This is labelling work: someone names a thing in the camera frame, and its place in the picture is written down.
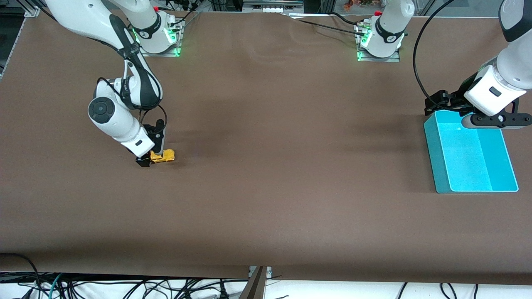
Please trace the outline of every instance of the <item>blue tray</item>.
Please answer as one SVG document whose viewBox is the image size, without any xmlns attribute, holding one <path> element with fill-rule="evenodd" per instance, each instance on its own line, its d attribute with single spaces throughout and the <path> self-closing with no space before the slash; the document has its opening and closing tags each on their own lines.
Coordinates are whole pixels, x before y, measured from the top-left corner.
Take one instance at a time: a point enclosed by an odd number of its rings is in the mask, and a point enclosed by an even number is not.
<svg viewBox="0 0 532 299">
<path fill-rule="evenodd" d="M 457 112 L 443 110 L 424 127 L 436 192 L 519 190 L 501 130 L 465 128 Z"/>
</svg>

